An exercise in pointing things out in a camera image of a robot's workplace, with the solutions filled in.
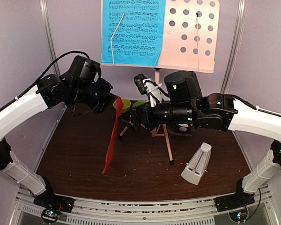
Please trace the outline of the red paper sheet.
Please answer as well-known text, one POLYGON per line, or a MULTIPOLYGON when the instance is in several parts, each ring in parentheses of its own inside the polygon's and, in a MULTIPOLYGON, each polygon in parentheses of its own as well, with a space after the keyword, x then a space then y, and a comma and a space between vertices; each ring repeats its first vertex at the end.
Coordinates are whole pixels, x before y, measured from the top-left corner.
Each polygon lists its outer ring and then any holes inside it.
POLYGON ((110 142, 109 142, 109 146, 106 152, 106 156, 105 156, 105 167, 102 171, 102 174, 105 174, 108 166, 110 165, 112 158, 113 158, 113 153, 114 153, 114 148, 115 148, 115 142, 116 142, 116 135, 118 132, 118 124, 119 124, 119 120, 118 118, 120 117, 121 113, 122 113, 122 109, 124 107, 124 104, 122 102, 122 98, 120 96, 118 96, 118 98, 116 99, 116 116, 115 116, 115 123, 113 126, 113 130, 112 130, 112 134, 111 134, 111 138, 110 138, 110 142))

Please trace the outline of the blue paper sheet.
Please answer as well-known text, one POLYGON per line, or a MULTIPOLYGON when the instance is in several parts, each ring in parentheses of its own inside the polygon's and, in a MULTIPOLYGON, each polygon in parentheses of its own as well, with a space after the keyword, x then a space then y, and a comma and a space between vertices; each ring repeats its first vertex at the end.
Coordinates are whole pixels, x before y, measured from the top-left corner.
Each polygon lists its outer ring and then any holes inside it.
POLYGON ((102 62, 157 66, 165 9, 164 0, 102 1, 102 62))

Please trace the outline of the pink music stand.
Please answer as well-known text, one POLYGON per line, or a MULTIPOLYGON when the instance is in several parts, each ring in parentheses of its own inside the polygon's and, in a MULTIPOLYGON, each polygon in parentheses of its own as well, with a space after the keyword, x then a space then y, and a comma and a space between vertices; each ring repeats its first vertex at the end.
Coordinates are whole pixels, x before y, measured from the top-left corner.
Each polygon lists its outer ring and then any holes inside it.
POLYGON ((217 0, 165 0, 163 46, 155 67, 103 63, 107 66, 145 67, 213 73, 220 2, 217 0))

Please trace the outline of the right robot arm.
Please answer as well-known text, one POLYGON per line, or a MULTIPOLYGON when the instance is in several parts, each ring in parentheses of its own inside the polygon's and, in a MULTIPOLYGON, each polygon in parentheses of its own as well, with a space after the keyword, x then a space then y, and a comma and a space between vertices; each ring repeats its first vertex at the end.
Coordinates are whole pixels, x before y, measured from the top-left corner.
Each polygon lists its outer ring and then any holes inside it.
POLYGON ((237 182, 235 193, 214 200, 218 212, 253 204, 257 190, 281 170, 281 113, 259 108, 236 95, 212 93, 205 97, 192 71, 171 73, 164 83, 167 88, 164 95, 169 101, 151 96, 148 103, 120 115, 119 122, 136 133, 141 126, 151 131, 163 124, 186 124, 272 138, 267 155, 250 174, 237 182))

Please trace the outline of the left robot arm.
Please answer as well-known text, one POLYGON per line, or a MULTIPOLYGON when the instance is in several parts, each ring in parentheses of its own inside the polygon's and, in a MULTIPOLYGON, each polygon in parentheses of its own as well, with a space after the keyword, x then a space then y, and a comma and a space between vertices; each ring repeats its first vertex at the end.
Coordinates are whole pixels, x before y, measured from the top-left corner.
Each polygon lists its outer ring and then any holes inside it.
POLYGON ((6 135, 29 118, 55 107, 86 104, 94 113, 103 113, 117 96, 102 78, 100 64, 84 52, 75 52, 70 68, 62 75, 43 72, 23 93, 0 108, 0 171, 25 186, 34 204, 53 213, 70 213, 74 199, 56 195, 49 180, 30 170, 12 152, 6 135))

